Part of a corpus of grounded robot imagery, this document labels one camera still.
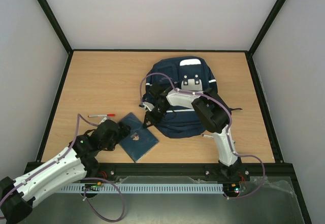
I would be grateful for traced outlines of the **dark blue hardcover book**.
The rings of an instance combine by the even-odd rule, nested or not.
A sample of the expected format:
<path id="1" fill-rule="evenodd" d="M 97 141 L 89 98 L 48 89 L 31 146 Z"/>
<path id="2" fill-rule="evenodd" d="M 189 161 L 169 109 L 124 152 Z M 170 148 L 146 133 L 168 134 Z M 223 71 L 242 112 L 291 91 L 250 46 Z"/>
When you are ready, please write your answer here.
<path id="1" fill-rule="evenodd" d="M 143 128 L 143 123 L 133 113 L 126 115 L 120 122 L 128 125 L 131 131 L 119 145 L 137 163 L 159 140 L 150 130 Z"/>

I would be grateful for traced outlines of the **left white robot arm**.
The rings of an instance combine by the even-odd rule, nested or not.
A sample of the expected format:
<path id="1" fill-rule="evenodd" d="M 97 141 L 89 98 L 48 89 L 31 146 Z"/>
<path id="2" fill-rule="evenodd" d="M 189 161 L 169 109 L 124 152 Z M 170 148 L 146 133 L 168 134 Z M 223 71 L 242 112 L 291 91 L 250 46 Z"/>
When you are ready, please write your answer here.
<path id="1" fill-rule="evenodd" d="M 58 155 L 34 170 L 15 179 L 5 177 L 1 180 L 1 218 L 19 223 L 48 196 L 73 182 L 103 182 L 98 177 L 96 156 L 102 150 L 114 150 L 130 132 L 131 127 L 123 122 L 106 120 L 95 129 L 76 134 Z"/>

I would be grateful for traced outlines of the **navy blue student backpack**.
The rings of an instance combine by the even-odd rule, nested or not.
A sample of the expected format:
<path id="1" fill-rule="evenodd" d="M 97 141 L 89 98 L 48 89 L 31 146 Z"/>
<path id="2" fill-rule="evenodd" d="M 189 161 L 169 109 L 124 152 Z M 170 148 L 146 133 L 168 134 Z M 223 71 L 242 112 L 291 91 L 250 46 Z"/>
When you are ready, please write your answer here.
<path id="1" fill-rule="evenodd" d="M 145 77 L 143 127 L 156 127 L 168 138 L 188 138 L 204 131 L 227 134 L 232 111 L 218 95 L 216 79 L 201 57 L 182 56 L 155 63 Z"/>

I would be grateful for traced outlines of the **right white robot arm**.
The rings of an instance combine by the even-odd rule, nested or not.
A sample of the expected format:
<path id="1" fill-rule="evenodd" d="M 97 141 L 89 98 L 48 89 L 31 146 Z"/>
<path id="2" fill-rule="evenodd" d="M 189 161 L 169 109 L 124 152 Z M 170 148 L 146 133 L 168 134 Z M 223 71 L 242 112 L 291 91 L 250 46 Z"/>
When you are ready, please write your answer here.
<path id="1" fill-rule="evenodd" d="M 151 96 L 156 100 L 153 105 L 144 100 L 139 107 L 146 110 L 143 126 L 149 127 L 159 123 L 171 106 L 180 106 L 195 111 L 203 127 L 212 133 L 218 149 L 218 174 L 224 179 L 238 177 L 242 167 L 231 134 L 231 109 L 218 93 L 208 88 L 205 91 L 189 91 L 180 88 L 161 88 L 155 84 L 151 87 Z"/>

